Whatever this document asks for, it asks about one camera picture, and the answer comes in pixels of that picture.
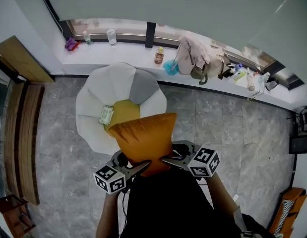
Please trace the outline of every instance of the zebra print fabric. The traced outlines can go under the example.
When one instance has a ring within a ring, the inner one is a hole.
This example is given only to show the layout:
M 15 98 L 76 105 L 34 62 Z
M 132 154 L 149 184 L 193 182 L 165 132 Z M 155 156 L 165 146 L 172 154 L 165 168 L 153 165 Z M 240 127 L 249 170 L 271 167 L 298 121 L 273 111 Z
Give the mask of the zebra print fabric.
M 279 221 L 279 225 L 276 229 L 276 231 L 274 232 L 274 235 L 276 236 L 277 234 L 279 234 L 281 228 L 282 228 L 282 225 L 286 219 L 286 217 L 288 216 L 289 212 L 290 212 L 290 209 L 291 207 L 293 206 L 294 204 L 294 201 L 291 201 L 291 200 L 283 200 L 282 201 L 283 203 L 283 212 L 282 212 L 282 215 L 281 215 L 281 218 L 280 218 L 280 221 Z

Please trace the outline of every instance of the black and white qr marker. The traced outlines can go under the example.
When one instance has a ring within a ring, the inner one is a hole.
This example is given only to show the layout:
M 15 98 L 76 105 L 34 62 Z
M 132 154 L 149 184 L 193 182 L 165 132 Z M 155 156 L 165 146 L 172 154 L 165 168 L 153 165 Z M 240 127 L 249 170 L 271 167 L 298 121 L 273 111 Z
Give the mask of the black and white qr marker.
M 172 142 L 176 148 L 177 156 L 162 157 L 161 161 L 186 171 L 190 171 L 194 177 L 212 177 L 219 163 L 217 150 L 209 149 L 206 145 L 200 148 L 190 141 Z
M 147 169 L 150 163 L 151 161 L 144 161 L 128 168 L 128 161 L 123 152 L 117 151 L 110 161 L 94 173 L 95 183 L 106 193 L 112 194 L 126 188 L 127 182 L 136 174 Z

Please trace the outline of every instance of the gray window shade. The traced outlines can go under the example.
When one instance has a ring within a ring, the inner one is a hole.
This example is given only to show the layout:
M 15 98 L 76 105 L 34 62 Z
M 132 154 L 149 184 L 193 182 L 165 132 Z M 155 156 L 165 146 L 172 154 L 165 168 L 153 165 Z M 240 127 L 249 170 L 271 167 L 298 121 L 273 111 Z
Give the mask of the gray window shade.
M 50 0 L 61 20 L 124 18 L 189 30 L 241 50 L 283 0 Z

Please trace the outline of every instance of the wooden board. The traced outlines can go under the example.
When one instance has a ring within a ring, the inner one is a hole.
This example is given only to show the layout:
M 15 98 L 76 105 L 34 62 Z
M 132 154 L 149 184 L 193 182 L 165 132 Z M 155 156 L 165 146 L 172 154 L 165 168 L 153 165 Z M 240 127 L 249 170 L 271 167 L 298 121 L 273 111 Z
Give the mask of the wooden board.
M 4 129 L 4 165 L 8 189 L 17 197 L 22 196 L 19 162 L 18 162 L 18 142 L 16 135 L 19 135 L 21 108 L 23 103 L 24 83 L 15 84 L 7 107 L 6 122 Z
M 19 133 L 19 170 L 23 197 L 38 205 L 39 195 L 35 171 L 35 142 L 37 121 L 44 88 L 41 85 L 29 85 L 22 108 Z
M 15 36 L 0 43 L 0 54 L 30 82 L 54 82 Z

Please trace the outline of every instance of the yellow seat cushion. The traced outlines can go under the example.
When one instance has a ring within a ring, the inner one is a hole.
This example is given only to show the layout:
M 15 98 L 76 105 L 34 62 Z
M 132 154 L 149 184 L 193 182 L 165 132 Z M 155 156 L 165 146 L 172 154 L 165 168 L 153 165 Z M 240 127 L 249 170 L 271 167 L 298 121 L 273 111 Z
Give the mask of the yellow seat cushion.
M 105 131 L 109 133 L 109 128 L 117 123 L 122 123 L 125 121 L 136 120 L 140 118 L 140 106 L 133 103 L 130 100 L 117 101 L 113 106 L 114 114 L 110 121 L 110 124 L 104 125 Z

